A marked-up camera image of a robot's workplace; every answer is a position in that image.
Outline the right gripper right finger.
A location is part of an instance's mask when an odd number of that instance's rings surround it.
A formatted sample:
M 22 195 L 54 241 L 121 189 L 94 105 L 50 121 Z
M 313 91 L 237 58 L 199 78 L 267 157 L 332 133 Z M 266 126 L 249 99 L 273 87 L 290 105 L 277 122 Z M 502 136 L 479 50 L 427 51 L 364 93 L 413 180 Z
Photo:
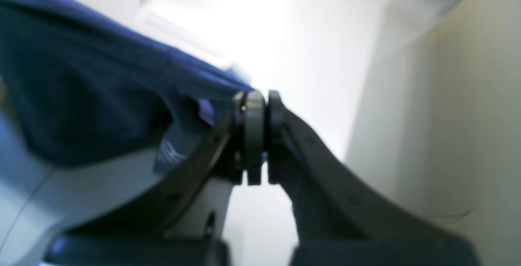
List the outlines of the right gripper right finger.
M 417 218 L 343 165 L 279 92 L 267 104 L 268 180 L 292 201 L 292 266 L 478 266 L 474 247 Z

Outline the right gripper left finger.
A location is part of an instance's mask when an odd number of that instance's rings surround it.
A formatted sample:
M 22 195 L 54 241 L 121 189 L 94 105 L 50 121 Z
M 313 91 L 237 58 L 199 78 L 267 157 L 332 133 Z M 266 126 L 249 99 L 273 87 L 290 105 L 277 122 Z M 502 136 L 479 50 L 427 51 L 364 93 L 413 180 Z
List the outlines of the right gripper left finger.
M 220 240 L 233 186 L 262 182 L 266 102 L 240 92 L 199 147 L 158 184 L 119 208 L 54 238 L 57 266 L 228 266 Z

